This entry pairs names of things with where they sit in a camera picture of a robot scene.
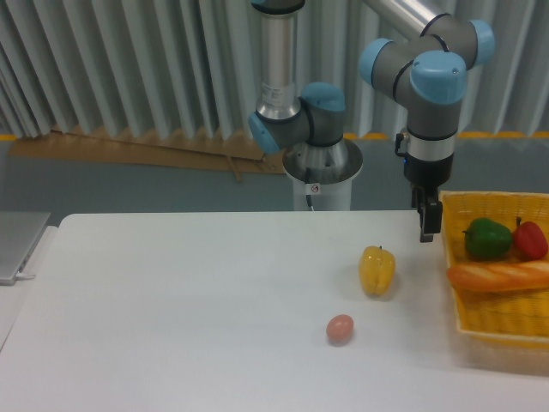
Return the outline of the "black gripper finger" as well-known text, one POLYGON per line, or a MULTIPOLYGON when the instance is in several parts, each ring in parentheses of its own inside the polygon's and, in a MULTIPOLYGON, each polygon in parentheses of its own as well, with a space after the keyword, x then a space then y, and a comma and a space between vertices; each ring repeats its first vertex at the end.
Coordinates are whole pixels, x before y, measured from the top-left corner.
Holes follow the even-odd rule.
POLYGON ((421 243, 429 243, 441 232, 443 205, 438 199, 437 189, 415 185, 412 189, 412 207, 419 214, 421 243))

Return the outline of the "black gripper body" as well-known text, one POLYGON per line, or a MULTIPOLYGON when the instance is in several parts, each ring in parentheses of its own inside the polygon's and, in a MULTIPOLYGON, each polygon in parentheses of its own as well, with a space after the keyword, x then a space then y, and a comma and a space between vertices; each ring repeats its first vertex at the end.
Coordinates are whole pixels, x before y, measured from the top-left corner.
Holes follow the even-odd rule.
POLYGON ((442 160, 424 161, 406 154, 404 176, 412 185, 426 188, 439 187, 449 180, 453 160, 454 155, 442 160))

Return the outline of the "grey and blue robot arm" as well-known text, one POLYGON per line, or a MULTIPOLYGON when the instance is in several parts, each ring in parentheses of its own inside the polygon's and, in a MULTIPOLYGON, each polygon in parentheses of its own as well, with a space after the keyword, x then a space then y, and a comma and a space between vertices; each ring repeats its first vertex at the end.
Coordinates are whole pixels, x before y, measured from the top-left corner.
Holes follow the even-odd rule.
MULTIPOLYGON (((297 210, 347 210, 363 157, 343 137, 341 89, 326 82, 297 88, 297 15, 301 1, 255 1, 261 28, 262 92, 248 125, 267 154, 282 153, 297 210)), ((441 230, 438 189, 450 176, 467 73, 493 55, 495 39, 484 21, 458 21, 420 1, 372 1, 405 43, 375 39, 361 53, 359 74, 407 110, 395 138, 419 213, 420 238, 441 230)))

